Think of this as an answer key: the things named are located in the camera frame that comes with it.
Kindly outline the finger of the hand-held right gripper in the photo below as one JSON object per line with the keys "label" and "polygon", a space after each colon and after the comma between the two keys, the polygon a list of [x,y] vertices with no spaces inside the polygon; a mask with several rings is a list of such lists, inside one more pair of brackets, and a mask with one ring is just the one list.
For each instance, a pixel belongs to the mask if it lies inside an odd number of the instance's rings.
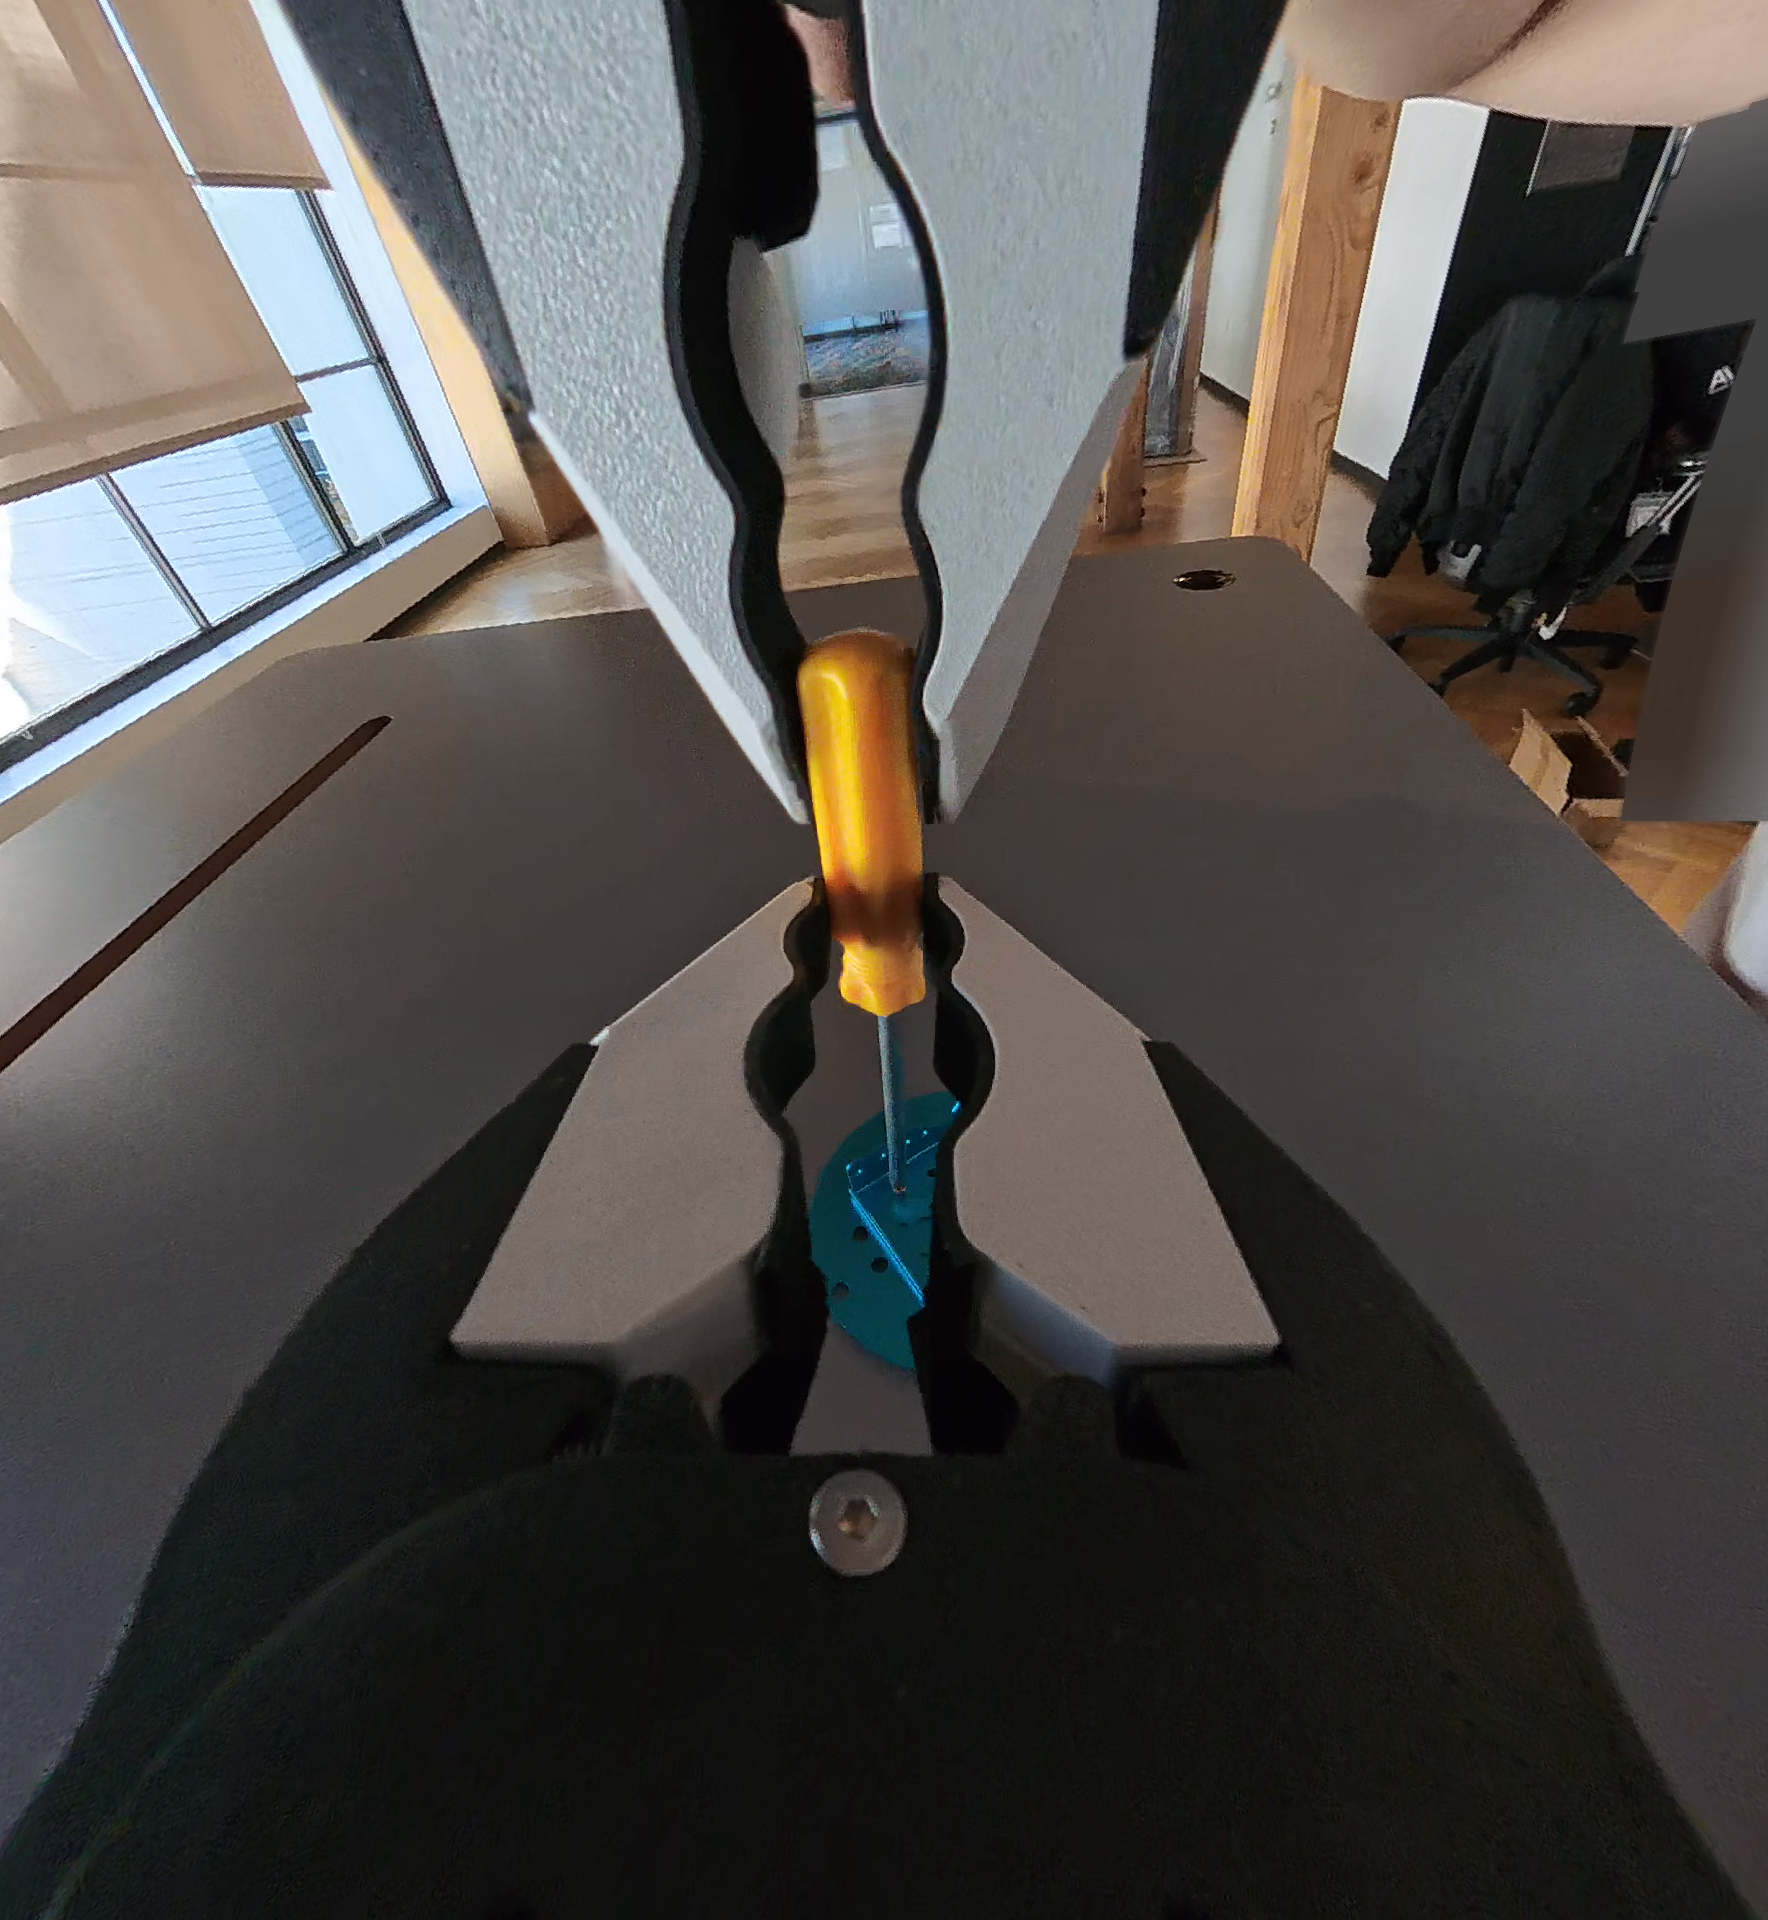
{"label": "finger of the hand-held right gripper", "polygon": [[938,261],[945,373],[915,507],[940,818],[1013,715],[1137,389],[1124,332],[1157,5],[863,5],[870,105]]}
{"label": "finger of the hand-held right gripper", "polygon": [[785,814],[806,823],[785,483],[730,339],[724,5],[405,5],[540,440]]}

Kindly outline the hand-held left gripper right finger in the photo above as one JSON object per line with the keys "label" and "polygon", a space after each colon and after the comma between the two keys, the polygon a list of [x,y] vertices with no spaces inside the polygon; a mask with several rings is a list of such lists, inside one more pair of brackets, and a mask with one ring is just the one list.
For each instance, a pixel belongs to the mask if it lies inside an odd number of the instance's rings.
{"label": "hand-held left gripper right finger", "polygon": [[1018,1394],[1275,1356],[1280,1334],[1146,1035],[955,879],[940,900],[965,935],[951,983],[993,1068],[951,1174],[975,1355]]}

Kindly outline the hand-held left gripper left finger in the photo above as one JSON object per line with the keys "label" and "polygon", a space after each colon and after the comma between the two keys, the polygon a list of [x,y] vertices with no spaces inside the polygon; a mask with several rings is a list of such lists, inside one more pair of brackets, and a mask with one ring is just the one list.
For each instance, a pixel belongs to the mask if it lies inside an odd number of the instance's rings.
{"label": "hand-held left gripper left finger", "polygon": [[779,1143],[747,1074],[756,1019],[793,982],[795,881],[611,1023],[471,1306],[475,1361],[684,1380],[717,1403],[759,1355],[752,1262]]}

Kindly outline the blue disc with square bracket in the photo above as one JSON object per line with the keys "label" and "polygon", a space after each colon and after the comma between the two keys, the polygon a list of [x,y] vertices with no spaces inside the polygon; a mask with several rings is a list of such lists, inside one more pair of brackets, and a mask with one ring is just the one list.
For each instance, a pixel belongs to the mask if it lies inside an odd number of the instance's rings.
{"label": "blue disc with square bracket", "polygon": [[903,1192],[890,1183],[886,1117],[875,1115],[839,1143],[811,1197],[811,1253],[833,1322],[901,1372],[915,1370],[910,1321],[929,1289],[940,1150],[957,1115],[949,1091],[906,1102]]}

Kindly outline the yellow screwdriver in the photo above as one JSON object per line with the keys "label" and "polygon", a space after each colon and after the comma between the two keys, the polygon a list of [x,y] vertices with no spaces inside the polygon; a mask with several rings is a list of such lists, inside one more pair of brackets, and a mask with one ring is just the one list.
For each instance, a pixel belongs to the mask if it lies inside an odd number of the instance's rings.
{"label": "yellow screwdriver", "polygon": [[913,650],[881,632],[836,634],[806,652],[799,698],[839,988],[878,1025],[888,1174],[906,1197],[895,1023],[925,995]]}

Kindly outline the grey desk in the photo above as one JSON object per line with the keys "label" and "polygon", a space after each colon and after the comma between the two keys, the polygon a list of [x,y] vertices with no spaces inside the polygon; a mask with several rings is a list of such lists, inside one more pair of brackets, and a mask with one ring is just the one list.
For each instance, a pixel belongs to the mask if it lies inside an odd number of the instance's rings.
{"label": "grey desk", "polygon": [[[0,1845],[354,1246],[806,869],[649,613],[320,650],[0,846],[0,1040],[378,718],[0,1071]],[[1768,1916],[1768,1027],[1265,543],[1074,565],[938,857],[1416,1285]]]}

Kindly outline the light wooden column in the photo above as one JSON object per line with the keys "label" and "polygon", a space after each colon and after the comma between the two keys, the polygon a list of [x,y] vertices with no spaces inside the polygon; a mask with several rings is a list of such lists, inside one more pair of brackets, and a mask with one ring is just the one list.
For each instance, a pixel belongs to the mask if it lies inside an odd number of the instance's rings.
{"label": "light wooden column", "polygon": [[442,291],[358,137],[346,129],[345,115],[332,104],[327,104],[327,113],[381,234],[391,274],[411,309],[432,369],[439,373],[448,410],[483,483],[504,543],[546,549],[581,537],[591,526],[583,502],[541,443],[512,430],[456,304]]}

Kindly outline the glass door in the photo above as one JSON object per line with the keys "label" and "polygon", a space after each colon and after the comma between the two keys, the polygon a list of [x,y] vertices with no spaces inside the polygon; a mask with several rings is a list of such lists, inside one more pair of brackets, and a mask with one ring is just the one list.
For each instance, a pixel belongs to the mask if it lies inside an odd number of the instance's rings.
{"label": "glass door", "polygon": [[815,215],[773,257],[802,337],[802,395],[919,386],[931,373],[931,321],[910,223],[855,113],[822,115],[815,139]]}

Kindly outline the wooden pillar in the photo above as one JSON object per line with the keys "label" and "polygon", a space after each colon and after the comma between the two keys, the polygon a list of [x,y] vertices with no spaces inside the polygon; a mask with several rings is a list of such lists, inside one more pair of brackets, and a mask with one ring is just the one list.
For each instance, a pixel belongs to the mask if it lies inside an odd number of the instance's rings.
{"label": "wooden pillar", "polygon": [[1149,389],[1140,385],[1122,415],[1097,494],[1097,529],[1106,540],[1135,535],[1143,523]]}
{"label": "wooden pillar", "polygon": [[1322,526],[1397,130],[1401,104],[1296,77],[1231,535],[1275,540],[1304,561]]}

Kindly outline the beige roller blind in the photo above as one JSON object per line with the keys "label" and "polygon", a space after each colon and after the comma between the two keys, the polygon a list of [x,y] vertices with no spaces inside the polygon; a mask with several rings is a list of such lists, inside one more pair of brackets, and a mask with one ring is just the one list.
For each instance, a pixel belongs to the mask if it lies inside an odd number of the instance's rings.
{"label": "beige roller blind", "polygon": [[0,506],[301,414],[201,187],[327,185],[251,5],[0,3]]}

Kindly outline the large glass window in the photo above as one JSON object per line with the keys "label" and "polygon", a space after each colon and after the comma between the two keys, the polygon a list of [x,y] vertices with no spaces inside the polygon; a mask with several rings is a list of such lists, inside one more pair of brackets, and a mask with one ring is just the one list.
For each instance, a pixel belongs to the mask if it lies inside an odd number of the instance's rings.
{"label": "large glass window", "polygon": [[0,506],[0,776],[448,511],[339,192],[202,188],[290,422]]}

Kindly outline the dark jackets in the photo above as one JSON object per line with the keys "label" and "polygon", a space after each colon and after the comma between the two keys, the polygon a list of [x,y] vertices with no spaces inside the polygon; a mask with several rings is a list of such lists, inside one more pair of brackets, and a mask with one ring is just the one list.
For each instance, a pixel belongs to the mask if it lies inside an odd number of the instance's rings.
{"label": "dark jackets", "polygon": [[1578,587],[1639,485],[1657,407],[1648,342],[1627,342],[1640,259],[1574,297],[1508,302],[1417,405],[1377,497],[1369,575],[1406,547],[1428,572],[1474,553],[1467,585],[1512,595]]}

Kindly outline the black office chair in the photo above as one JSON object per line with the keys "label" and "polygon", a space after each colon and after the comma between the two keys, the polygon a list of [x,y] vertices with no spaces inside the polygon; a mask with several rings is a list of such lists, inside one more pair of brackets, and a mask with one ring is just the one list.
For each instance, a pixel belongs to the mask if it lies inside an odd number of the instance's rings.
{"label": "black office chair", "polygon": [[1574,652],[1592,650],[1605,670],[1617,670],[1640,650],[1640,641],[1617,632],[1576,632],[1569,626],[1569,618],[1617,587],[1634,589],[1645,613],[1665,612],[1684,553],[1687,517],[1706,485],[1707,460],[1706,450],[1672,458],[1659,474],[1659,488],[1639,494],[1634,502],[1623,541],[1608,549],[1607,559],[1595,565],[1578,587],[1556,594],[1516,594],[1476,630],[1416,626],[1388,635],[1387,648],[1401,653],[1411,638],[1469,643],[1469,652],[1452,661],[1431,684],[1440,697],[1447,697],[1452,686],[1483,668],[1499,668],[1508,674],[1519,662],[1538,662],[1576,686],[1561,713],[1569,718],[1588,716],[1603,698],[1605,686]]}

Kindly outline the open cardboard box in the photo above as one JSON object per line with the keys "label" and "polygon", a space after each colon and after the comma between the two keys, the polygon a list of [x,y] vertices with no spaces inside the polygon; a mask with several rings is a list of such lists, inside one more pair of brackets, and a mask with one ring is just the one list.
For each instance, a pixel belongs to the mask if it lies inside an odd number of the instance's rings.
{"label": "open cardboard box", "polygon": [[1508,767],[1581,842],[1595,851],[1614,846],[1623,833],[1629,768],[1588,716],[1544,724],[1522,713]]}

